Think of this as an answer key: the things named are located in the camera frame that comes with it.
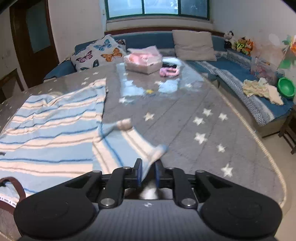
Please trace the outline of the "blue striped knit garment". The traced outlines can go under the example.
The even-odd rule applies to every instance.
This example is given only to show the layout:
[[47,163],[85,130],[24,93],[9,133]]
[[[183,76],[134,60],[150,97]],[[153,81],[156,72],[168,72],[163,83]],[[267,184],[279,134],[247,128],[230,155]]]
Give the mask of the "blue striped knit garment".
[[146,175],[166,148],[146,141],[129,119],[103,123],[105,98],[106,79],[61,96],[30,96],[1,134],[1,178],[15,178],[30,196],[137,159]]

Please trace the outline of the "grey star tablecloth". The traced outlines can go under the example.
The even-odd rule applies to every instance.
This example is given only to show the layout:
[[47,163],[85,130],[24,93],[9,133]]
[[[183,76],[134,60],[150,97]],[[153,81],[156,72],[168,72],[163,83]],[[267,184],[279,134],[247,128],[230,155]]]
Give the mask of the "grey star tablecloth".
[[231,103],[179,63],[161,80],[112,64],[30,88],[1,104],[1,134],[33,95],[61,96],[106,79],[103,123],[129,119],[166,148],[137,187],[133,166],[91,171],[26,196],[1,178],[1,234],[17,240],[275,240],[286,186],[268,150]]

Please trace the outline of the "pink hair band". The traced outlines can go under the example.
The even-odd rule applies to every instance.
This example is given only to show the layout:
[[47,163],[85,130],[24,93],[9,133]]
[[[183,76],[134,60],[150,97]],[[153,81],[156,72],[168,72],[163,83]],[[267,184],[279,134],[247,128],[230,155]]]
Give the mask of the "pink hair band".
[[172,68],[172,67],[162,67],[159,70],[159,75],[161,77],[176,77],[180,74],[179,68]]

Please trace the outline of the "butterfly print pillow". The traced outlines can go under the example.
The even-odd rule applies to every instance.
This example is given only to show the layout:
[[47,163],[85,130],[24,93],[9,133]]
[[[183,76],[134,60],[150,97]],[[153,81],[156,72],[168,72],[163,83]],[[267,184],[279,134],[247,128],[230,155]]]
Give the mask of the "butterfly print pillow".
[[96,40],[70,58],[76,71],[83,71],[98,66],[121,63],[126,52],[111,35]]

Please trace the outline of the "beige plain pillow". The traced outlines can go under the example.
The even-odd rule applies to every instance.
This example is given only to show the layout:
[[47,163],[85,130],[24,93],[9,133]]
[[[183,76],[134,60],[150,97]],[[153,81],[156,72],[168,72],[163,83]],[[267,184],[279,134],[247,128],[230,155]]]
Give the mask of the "beige plain pillow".
[[185,61],[217,61],[210,32],[172,30],[176,56]]

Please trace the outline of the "pile of cloths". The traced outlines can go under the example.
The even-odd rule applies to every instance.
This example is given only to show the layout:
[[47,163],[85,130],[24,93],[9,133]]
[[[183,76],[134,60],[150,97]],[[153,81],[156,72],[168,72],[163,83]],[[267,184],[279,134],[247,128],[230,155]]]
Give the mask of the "pile of cloths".
[[258,81],[245,79],[242,90],[247,97],[256,95],[268,99],[272,104],[284,105],[278,89],[270,85],[265,78],[261,77]]

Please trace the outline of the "blue sofa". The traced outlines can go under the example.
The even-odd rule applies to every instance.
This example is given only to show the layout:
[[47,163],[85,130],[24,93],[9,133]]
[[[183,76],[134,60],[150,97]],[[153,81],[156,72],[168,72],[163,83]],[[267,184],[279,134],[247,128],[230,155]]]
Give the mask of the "blue sofa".
[[264,97],[247,97],[242,90],[245,79],[257,80],[251,72],[251,59],[243,54],[224,48],[224,40],[212,36],[215,61],[197,60],[197,55],[185,55],[175,48],[172,32],[142,32],[114,36],[116,47],[130,54],[131,49],[143,49],[156,46],[160,54],[166,57],[177,57],[187,61],[201,73],[207,73],[212,81],[217,81],[226,92],[238,99],[249,116],[253,119],[255,129],[264,137],[279,133],[288,118],[293,101],[283,97],[283,105],[271,103]]

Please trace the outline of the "panda plush toy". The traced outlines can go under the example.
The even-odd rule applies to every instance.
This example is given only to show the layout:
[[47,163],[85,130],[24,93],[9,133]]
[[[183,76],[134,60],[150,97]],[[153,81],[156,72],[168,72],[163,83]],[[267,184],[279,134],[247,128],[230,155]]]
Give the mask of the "panda plush toy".
[[232,49],[235,41],[233,39],[234,33],[232,31],[228,31],[224,34],[224,48],[225,49]]

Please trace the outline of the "clear plastic toy box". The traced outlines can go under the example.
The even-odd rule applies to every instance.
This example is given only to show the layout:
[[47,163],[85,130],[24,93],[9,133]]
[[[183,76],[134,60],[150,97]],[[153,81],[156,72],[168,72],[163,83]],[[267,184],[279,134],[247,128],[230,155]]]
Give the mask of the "clear plastic toy box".
[[250,73],[257,79],[265,78],[267,83],[276,86],[278,80],[285,76],[282,70],[275,65],[267,62],[256,53],[251,53],[251,69]]

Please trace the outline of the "green plastic bowl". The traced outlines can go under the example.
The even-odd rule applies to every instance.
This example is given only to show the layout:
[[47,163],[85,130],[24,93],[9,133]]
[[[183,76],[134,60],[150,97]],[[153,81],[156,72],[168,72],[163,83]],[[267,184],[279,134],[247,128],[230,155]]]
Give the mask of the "green plastic bowl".
[[286,77],[282,77],[278,80],[277,83],[277,88],[279,93],[287,98],[287,99],[293,99],[295,96],[295,86],[294,83],[286,78]]

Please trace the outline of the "green framed window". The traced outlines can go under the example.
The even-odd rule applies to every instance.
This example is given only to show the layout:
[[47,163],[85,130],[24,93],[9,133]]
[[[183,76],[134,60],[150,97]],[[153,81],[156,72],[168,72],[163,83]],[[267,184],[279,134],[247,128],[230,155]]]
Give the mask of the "green framed window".
[[108,20],[138,16],[181,16],[210,19],[210,1],[207,0],[107,0]]

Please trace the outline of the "dark wooden door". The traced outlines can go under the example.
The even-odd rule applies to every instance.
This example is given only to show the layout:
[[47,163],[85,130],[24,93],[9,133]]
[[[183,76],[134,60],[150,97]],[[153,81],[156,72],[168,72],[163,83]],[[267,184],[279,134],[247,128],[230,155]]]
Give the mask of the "dark wooden door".
[[58,64],[48,1],[16,1],[10,6],[11,33],[28,88],[43,83]]

